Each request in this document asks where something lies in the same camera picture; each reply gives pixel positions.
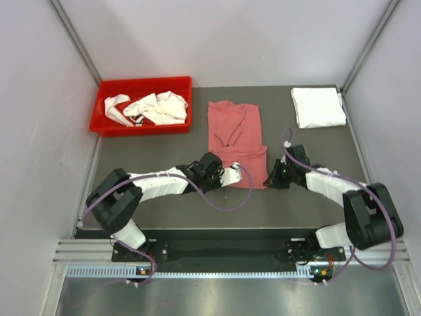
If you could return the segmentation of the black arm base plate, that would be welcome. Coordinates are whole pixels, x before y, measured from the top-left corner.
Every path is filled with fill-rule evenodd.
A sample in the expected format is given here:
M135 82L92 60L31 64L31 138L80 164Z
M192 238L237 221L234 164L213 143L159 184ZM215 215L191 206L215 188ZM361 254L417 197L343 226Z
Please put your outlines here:
M342 246L323 250L313 233L309 228L147 229L147 241L139 251L159 266L187 258L268 257L280 263L345 260Z

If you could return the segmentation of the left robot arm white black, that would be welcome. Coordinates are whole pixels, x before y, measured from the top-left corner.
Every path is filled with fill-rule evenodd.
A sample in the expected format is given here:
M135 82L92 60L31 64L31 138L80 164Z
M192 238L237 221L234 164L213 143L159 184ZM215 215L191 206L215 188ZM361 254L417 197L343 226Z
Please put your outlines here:
M115 169L90 194L86 205L100 227L126 244L126 253L135 261L149 253L147 239L132 216L141 202L167 195L183 195L199 190L209 192L242 179L237 165L222 166L221 159L208 152L198 161L167 171L130 174Z

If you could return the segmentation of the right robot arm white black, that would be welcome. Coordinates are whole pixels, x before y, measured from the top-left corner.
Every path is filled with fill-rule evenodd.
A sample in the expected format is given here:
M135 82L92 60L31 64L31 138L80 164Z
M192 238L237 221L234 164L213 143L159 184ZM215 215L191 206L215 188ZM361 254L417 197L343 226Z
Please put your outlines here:
M353 246L366 250L396 238L404 227L385 185L347 180L322 165L312 165L302 145L286 148L264 182L268 188L288 189L294 183L321 194L344 211L344 221L317 228L308 237L307 253L317 261L328 256L332 248Z

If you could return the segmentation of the pink t shirt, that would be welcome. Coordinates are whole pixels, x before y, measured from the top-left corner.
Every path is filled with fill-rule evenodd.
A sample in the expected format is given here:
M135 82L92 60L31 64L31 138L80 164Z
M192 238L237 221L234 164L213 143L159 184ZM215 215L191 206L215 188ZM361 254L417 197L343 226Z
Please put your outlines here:
M210 102L207 109L208 149L217 155L225 168L239 163L249 172L236 188L263 190L268 178L267 146L262 141L259 107L231 101Z

